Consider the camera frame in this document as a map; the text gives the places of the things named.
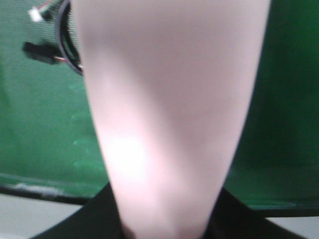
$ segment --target green panel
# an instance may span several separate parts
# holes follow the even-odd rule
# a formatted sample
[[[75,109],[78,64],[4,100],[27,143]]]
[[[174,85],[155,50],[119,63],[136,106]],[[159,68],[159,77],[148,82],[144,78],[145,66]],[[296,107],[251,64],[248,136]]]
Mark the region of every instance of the green panel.
[[[24,41],[55,43],[53,20],[29,19],[27,11],[41,2],[1,1],[0,183],[92,197],[108,178],[83,78],[65,64],[33,61],[21,51]]]
[[[319,208],[319,1],[273,1],[226,187],[253,208]]]
[[[92,197],[107,181],[82,77],[25,58],[54,41],[41,0],[0,4],[0,184]],[[256,208],[319,208],[319,1],[274,0],[247,123],[226,187]]]

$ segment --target cable connector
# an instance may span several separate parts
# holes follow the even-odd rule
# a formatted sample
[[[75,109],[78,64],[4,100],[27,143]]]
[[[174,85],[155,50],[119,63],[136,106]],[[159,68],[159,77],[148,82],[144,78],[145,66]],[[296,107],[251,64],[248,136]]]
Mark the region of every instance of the cable connector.
[[[22,50],[28,58],[41,61],[47,64],[54,64],[56,59],[56,48],[49,45],[36,45],[31,42],[25,42]]]
[[[37,7],[34,6],[28,11],[28,13],[32,21],[35,21],[35,22],[43,21],[41,12]]]

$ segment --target white connector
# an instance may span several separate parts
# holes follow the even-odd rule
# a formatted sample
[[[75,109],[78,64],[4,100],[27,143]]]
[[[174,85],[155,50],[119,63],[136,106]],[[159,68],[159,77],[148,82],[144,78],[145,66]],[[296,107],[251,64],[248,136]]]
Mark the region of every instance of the white connector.
[[[33,7],[28,11],[29,16],[32,21],[39,22],[43,21],[43,17],[41,16],[41,13],[37,7]]]

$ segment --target black fabric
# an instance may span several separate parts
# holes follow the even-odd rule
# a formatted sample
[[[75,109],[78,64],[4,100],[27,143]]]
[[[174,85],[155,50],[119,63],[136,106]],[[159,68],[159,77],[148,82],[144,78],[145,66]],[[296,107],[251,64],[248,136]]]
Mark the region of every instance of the black fabric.
[[[302,239],[267,221],[223,189],[203,239]],[[123,239],[108,184],[74,215],[32,239]]]

